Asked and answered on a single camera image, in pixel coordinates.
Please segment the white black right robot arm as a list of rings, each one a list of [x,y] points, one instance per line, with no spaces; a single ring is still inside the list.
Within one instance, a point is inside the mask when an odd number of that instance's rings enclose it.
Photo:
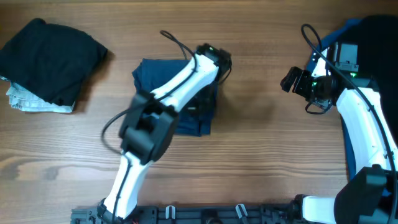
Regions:
[[[351,179],[334,197],[305,196],[301,216],[318,223],[397,223],[397,146],[381,108],[379,87],[361,73],[359,46],[335,42],[314,53],[314,68],[292,67],[281,88],[323,112],[341,116]]]

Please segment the dark blue denim shorts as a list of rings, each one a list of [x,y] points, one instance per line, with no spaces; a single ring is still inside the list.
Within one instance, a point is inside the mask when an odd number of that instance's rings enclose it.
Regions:
[[[152,91],[171,80],[188,63],[188,60],[142,59],[140,65],[132,72],[137,91]],[[179,114],[176,134],[202,136],[211,133],[211,122],[215,115],[218,85],[216,82],[204,88],[189,102],[189,107],[197,107],[204,100],[211,100],[204,113],[196,113],[186,108]]]

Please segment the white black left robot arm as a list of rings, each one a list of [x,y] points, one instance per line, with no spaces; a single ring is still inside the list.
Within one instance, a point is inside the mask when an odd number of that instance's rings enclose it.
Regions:
[[[204,88],[231,69],[231,54],[210,44],[192,52],[189,62],[168,82],[137,92],[120,115],[121,160],[109,195],[98,205],[105,223],[123,223],[137,206],[149,167],[169,148],[181,110]]]

